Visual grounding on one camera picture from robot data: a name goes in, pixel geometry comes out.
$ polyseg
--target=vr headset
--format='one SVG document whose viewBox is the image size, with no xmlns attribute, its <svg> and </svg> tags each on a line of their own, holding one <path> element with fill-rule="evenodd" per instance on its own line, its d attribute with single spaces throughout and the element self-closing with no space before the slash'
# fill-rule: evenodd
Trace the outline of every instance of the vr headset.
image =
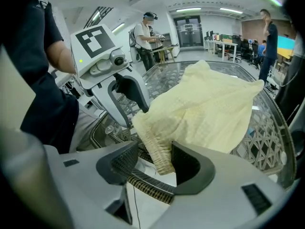
<svg viewBox="0 0 305 229">
<path fill-rule="evenodd" d="M 158 16 L 157 14 L 153 13 L 153 12 L 147 12 L 144 14 L 144 17 L 146 18 L 153 18 L 154 20 L 157 20 L 158 19 Z"/>
</svg>

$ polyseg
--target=white desk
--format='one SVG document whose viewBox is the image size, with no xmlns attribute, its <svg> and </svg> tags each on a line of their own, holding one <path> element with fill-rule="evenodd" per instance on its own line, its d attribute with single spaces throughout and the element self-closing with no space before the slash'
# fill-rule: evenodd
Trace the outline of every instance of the white desk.
<svg viewBox="0 0 305 229">
<path fill-rule="evenodd" d="M 235 58 L 236 58 L 236 47 L 237 44 L 236 43 L 230 43 L 230 42 L 221 42 L 221 41 L 208 41 L 206 40 L 208 47 L 209 47 L 209 51 L 210 52 L 210 43 L 213 43 L 213 55 L 215 55 L 215 44 L 220 44 L 223 46 L 223 58 L 222 61 L 224 61 L 224 46 L 225 45 L 230 45 L 230 46 L 234 46 L 234 54 L 233 54 L 233 62 L 235 62 Z"/>
</svg>

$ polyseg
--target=glass tabletop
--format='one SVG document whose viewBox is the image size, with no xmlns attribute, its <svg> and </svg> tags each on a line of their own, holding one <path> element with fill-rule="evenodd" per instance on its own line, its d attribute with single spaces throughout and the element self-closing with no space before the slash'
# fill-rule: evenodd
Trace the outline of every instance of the glass tabletop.
<svg viewBox="0 0 305 229">
<path fill-rule="evenodd" d="M 143 76 L 150 98 L 154 99 L 177 85 L 185 68 L 194 63 L 196 62 L 174 62 L 151 68 Z M 208 63 L 212 70 L 245 81 L 255 80 L 238 64 L 213 61 Z M 140 110 L 135 102 L 124 95 L 118 100 L 130 120 Z M 116 143 L 136 140 L 139 142 L 139 156 L 152 162 L 133 126 L 123 128 L 106 114 L 99 122 L 97 129 L 98 131 L 92 134 L 95 143 L 100 143 L 98 141 L 105 134 Z M 283 188 L 292 185 L 296 172 L 293 142 L 280 110 L 264 90 L 254 98 L 248 130 L 231 154 L 246 159 L 265 174 L 272 175 L 274 181 Z"/>
</svg>

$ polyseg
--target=brown wall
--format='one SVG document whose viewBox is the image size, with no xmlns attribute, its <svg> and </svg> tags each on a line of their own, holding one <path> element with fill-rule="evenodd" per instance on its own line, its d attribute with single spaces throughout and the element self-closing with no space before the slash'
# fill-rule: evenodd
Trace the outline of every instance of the brown wall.
<svg viewBox="0 0 305 229">
<path fill-rule="evenodd" d="M 284 34 L 289 35 L 289 38 L 295 39 L 296 32 L 291 28 L 289 21 L 272 20 L 277 26 L 278 35 L 284 36 Z M 243 38 L 258 40 L 261 44 L 262 40 L 265 39 L 263 36 L 265 22 L 263 20 L 253 20 L 253 21 L 242 21 Z"/>
</svg>

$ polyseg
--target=computer monitor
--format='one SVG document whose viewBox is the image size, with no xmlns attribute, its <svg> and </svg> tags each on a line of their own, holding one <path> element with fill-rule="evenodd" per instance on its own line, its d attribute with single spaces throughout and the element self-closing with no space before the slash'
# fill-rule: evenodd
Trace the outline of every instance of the computer monitor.
<svg viewBox="0 0 305 229">
<path fill-rule="evenodd" d="M 285 36 L 277 37 L 277 53 L 287 59 L 293 55 L 295 41 Z"/>
</svg>

